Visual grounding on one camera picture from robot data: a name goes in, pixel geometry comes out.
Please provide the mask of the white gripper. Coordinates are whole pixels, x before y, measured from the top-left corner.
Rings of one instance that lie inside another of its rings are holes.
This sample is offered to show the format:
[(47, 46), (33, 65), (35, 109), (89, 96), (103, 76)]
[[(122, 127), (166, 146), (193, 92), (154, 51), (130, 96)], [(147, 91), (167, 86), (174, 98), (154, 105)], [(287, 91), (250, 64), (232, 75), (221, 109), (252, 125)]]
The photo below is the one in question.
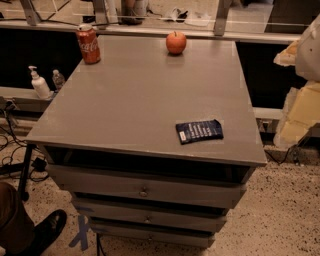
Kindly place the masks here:
[(298, 76), (311, 80), (300, 89), (291, 87), (286, 96), (273, 143), (288, 149), (320, 122), (320, 14), (300, 40), (278, 53), (273, 62), (283, 67), (295, 65)]

